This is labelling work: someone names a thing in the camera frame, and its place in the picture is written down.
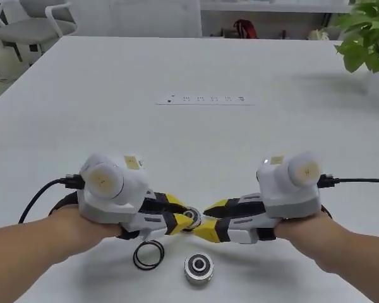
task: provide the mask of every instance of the wrist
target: wrist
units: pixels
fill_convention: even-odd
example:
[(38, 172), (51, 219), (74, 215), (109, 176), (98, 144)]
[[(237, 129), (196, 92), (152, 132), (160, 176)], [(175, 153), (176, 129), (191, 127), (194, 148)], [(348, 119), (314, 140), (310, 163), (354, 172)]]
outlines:
[(70, 237), (67, 227), (56, 220), (56, 218), (48, 217), (42, 220), (51, 242), (51, 250), (54, 256), (54, 263), (60, 263), (73, 255), (73, 240)]
[(340, 226), (338, 232), (323, 243), (313, 259), (327, 273), (338, 274), (345, 258), (351, 255), (349, 250), (353, 237), (354, 233)]

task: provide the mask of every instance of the forearm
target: forearm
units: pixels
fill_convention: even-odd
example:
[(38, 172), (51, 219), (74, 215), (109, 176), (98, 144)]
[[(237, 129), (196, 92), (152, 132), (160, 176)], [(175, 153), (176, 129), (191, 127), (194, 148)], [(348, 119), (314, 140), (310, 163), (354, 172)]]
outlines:
[(0, 303), (12, 303), (68, 257), (50, 220), (0, 229)]
[(379, 237), (349, 233), (337, 249), (337, 257), (328, 259), (327, 266), (379, 303)]

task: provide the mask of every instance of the hand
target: hand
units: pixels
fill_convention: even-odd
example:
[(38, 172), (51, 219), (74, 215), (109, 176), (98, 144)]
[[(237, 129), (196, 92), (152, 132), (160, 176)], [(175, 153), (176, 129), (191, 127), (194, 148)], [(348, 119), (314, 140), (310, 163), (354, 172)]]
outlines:
[(84, 253), (105, 238), (121, 235), (119, 225), (91, 222), (80, 216), (74, 205), (62, 207), (44, 220), (51, 226), (54, 236), (58, 237), (65, 259)]
[(298, 251), (313, 259), (326, 272), (334, 272), (332, 264), (342, 254), (350, 231), (325, 213), (313, 217), (283, 221), (275, 228), (278, 238), (288, 240)]

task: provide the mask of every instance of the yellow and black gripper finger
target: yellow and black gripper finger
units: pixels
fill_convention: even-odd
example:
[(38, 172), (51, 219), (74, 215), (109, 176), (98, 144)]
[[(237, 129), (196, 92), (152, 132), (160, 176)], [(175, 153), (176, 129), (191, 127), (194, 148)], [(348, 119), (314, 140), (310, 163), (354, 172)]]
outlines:
[(227, 211), (230, 211), (231, 206), (237, 205), (238, 201), (239, 199), (223, 199), (208, 207), (203, 214), (209, 218), (195, 228), (193, 233), (213, 243), (230, 242), (228, 231), (231, 218), (227, 216)]
[(169, 203), (170, 205), (177, 207), (177, 209), (181, 207), (183, 210), (182, 213), (174, 213), (169, 211), (162, 212), (165, 224), (167, 225), (167, 232), (165, 233), (166, 235), (178, 234), (182, 230), (188, 228), (193, 223), (193, 219), (185, 215), (185, 212), (188, 210), (188, 207), (185, 206), (184, 203), (182, 203), (180, 200), (178, 200), (171, 194), (155, 194), (159, 201), (163, 200), (165, 201), (165, 203)]

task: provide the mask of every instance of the white shelf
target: white shelf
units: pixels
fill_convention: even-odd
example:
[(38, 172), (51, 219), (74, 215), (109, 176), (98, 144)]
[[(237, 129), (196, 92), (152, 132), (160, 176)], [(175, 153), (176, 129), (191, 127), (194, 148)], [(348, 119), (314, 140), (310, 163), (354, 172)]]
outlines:
[(203, 11), (274, 11), (283, 13), (349, 13), (348, 5), (275, 4), (258, 1), (201, 3)]

